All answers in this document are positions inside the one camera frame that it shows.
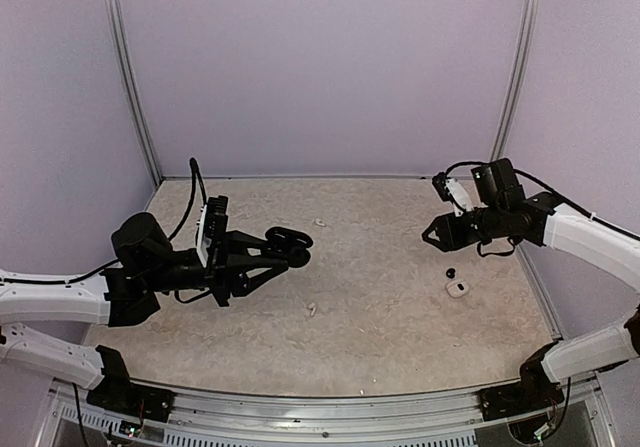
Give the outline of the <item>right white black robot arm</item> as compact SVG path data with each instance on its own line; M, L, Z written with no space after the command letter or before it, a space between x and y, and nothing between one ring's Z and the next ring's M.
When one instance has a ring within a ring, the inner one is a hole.
M453 168L438 173L432 185L452 212L436 217L422 234L441 252L484 247L504 239L516 247L526 241L569 254L639 289L639 237L599 218L545 182L514 168L507 158L468 161L480 200L473 204L452 177ZM521 367L511 400L523 411L535 409L558 384L576 374L608 370L639 356L639 314L582 336L561 340L534 354Z

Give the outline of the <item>black earbud charging case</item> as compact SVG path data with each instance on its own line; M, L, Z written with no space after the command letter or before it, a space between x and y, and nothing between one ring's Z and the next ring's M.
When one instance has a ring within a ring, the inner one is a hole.
M302 268L311 259L313 239L306 233L274 226L265 232L265 256L284 260L291 268Z

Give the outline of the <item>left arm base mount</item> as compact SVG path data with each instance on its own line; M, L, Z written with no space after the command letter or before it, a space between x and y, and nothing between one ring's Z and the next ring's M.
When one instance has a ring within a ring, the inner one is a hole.
M141 421L166 423L172 411L175 393L141 384L97 387L88 392L87 403Z

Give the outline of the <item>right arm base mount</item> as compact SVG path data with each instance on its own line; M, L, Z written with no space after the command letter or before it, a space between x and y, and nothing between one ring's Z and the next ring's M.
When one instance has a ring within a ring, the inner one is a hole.
M565 400L562 389L556 385L531 390L520 381L481 389L477 397L485 422L550 408Z

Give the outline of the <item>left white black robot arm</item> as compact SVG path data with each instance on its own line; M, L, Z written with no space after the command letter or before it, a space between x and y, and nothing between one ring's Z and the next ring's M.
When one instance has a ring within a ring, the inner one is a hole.
M117 265L71 279L1 275L1 359L76 384L99 385L121 412L140 401L120 354L73 344L31 328L38 321L75 321L107 327L145 322L160 308L157 293L201 289L227 305L309 260L311 240L284 228L264 238L226 229L225 215L206 219L197 244L175 249L149 213L136 214L112 236Z

